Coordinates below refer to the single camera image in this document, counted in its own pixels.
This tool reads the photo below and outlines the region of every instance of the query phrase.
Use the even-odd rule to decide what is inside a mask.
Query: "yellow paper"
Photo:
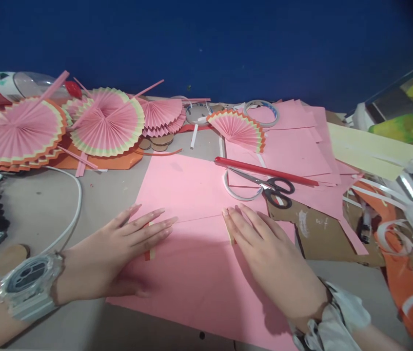
[[[413,158],[413,145],[328,123],[336,159],[388,180],[396,180]]]

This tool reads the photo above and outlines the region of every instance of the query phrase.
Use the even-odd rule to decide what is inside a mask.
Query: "scissor blade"
[[[245,179],[248,179],[249,181],[252,181],[252,182],[254,182],[254,183],[256,183],[256,184],[262,184],[262,183],[263,183],[263,180],[258,179],[258,178],[255,178],[254,176],[251,176],[251,175],[249,175],[249,174],[247,174],[247,173],[243,173],[242,171],[238,170],[237,168],[228,167],[228,169],[230,169],[231,171],[237,173],[239,176],[242,176],[242,177],[244,177]]]

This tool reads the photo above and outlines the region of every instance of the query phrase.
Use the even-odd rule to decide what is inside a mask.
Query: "person's left hand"
[[[58,305],[106,296],[148,296],[138,282],[120,279],[118,274],[132,259],[167,238],[178,218],[144,227],[165,211],[159,209],[127,223],[140,206],[133,205],[61,253],[65,268],[55,284]]]

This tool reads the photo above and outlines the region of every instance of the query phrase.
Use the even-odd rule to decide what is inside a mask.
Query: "blue wall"
[[[345,112],[413,69],[410,1],[232,2],[0,1],[0,70]]]

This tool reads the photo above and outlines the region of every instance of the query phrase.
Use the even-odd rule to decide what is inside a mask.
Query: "green object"
[[[369,132],[413,144],[413,114],[402,115],[369,128]]]

